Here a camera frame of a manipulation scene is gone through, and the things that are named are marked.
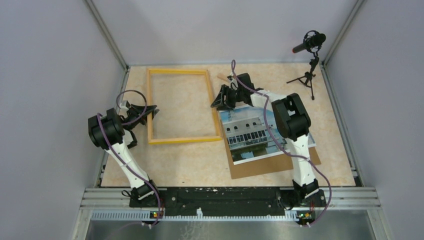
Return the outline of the yellow wooden picture frame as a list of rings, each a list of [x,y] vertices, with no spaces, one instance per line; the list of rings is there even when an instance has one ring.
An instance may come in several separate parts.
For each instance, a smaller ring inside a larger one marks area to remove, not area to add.
[[[151,145],[221,141],[218,112],[207,69],[147,68],[146,99],[157,104],[157,116],[147,116]]]

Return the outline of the building photo print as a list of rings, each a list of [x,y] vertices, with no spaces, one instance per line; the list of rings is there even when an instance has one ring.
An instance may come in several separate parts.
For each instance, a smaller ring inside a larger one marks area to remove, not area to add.
[[[241,158],[236,161],[246,163],[262,158],[262,155],[283,153],[276,142],[290,152],[287,140],[278,132],[272,111],[266,110],[268,124],[265,124],[262,108],[247,104],[233,110],[219,110],[218,113],[228,148],[241,151]]]

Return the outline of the brown cardboard backing board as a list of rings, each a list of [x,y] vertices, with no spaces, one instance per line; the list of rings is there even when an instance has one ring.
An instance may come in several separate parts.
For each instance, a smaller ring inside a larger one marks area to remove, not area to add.
[[[237,161],[237,159],[240,159],[242,156],[240,150],[231,151],[227,146],[225,148],[232,179],[241,179],[294,169],[292,158],[283,153],[277,155],[262,155],[262,158],[242,163],[241,160]]]

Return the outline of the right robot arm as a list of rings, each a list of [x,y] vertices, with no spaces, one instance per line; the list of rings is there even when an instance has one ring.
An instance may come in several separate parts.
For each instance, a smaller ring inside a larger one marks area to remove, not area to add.
[[[248,73],[227,76],[226,80],[229,84],[221,86],[211,108],[218,111],[234,110],[238,102],[261,108],[267,131],[270,131],[267,111],[273,112],[277,130],[286,140],[287,148],[278,143],[272,132],[268,134],[278,149],[291,157],[294,170],[294,202],[299,206],[307,206],[320,188],[314,174],[318,169],[311,162],[308,147],[311,120],[300,96],[296,93],[281,95],[254,88]]]

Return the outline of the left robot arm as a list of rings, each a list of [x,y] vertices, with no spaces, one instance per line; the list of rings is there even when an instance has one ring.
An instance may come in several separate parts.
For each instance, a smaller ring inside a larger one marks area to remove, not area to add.
[[[138,165],[130,148],[137,145],[135,134],[114,108],[88,118],[88,135],[93,144],[112,156],[130,184],[122,194],[130,198],[130,207],[162,206],[159,190],[149,175]]]

